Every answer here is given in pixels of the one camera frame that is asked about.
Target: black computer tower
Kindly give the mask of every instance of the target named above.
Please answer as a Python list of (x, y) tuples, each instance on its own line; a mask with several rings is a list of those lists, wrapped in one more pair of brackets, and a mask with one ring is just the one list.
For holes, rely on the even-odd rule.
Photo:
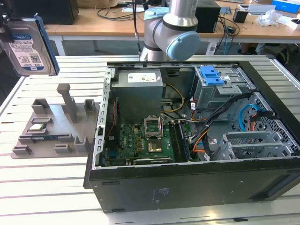
[(38, 13), (45, 24), (71, 25), (78, 15), (76, 0), (11, 0), (8, 5), (18, 17)]
[(198, 19), (198, 33), (215, 32), (221, 7), (214, 0), (198, 0), (196, 18)]

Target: gray floor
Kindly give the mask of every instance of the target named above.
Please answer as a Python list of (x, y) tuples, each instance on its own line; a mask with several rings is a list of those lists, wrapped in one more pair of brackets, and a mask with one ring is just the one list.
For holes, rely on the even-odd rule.
[[(51, 42), (53, 50), (58, 55), (54, 42)], [(92, 41), (64, 41), (64, 48), (67, 55), (137, 55), (135, 41), (98, 41), (98, 52), (94, 51)], [(205, 54), (208, 43), (203, 42), (197, 54)], [(234, 44), (227, 54), (238, 54), (239, 44)], [(224, 51), (218, 50), (216, 54), (223, 55)], [(290, 51), (290, 61), (285, 67), (296, 75), (299, 70), (300, 53)], [(10, 93), (18, 77), (15, 75), (13, 67), (5, 54), (0, 54), (0, 105)]]

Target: small circuit board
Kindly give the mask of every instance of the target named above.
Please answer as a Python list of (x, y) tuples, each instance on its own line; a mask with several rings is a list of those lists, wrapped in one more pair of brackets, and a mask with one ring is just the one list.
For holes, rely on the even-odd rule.
[[(106, 166), (147, 164), (146, 159), (175, 163), (169, 124), (163, 124), (162, 127), (160, 138), (148, 138), (144, 124), (121, 124), (120, 146), (108, 149)], [(192, 134), (190, 126), (188, 123), (182, 123), (182, 127), (187, 141), (188, 136)], [(147, 132), (156, 131), (157, 124), (147, 124)]]

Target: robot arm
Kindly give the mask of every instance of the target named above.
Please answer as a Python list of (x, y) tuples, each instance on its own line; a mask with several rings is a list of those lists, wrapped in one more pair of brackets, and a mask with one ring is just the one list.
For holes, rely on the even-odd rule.
[(141, 61), (187, 60), (200, 47), (195, 32), (198, 0), (171, 0), (170, 7), (155, 7), (145, 12), (145, 38)]

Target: sticker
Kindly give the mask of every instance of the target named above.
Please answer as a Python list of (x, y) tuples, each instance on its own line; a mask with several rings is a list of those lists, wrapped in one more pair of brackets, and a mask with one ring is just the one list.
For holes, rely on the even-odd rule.
[(33, 46), (33, 40), (30, 35), (13, 35), (14, 42), (9, 43), (9, 46), (20, 66), (26, 70), (43, 70), (44, 64), (41, 61), (41, 56)]
[(194, 0), (192, 3), (192, 10), (191, 10), (192, 12), (196, 11), (197, 5), (198, 5), (198, 0)]
[(156, 82), (155, 73), (130, 73), (128, 83)]
[(211, 142), (209, 144), (217, 144), (217, 140), (216, 139), (212, 139)]
[(161, 203), (163, 199), (165, 199), (170, 193), (169, 188), (157, 188), (153, 190), (152, 202), (153, 203)]
[(221, 76), (220, 77), (222, 80), (230, 80), (230, 78), (228, 76)]
[(204, 158), (206, 159), (206, 161), (210, 161), (210, 157), (206, 153), (204, 154)]
[(192, 110), (196, 110), (196, 103), (195, 102), (191, 103), (191, 108), (192, 108)]
[(32, 137), (31, 139), (32, 139), (32, 140), (44, 140), (43, 137)]

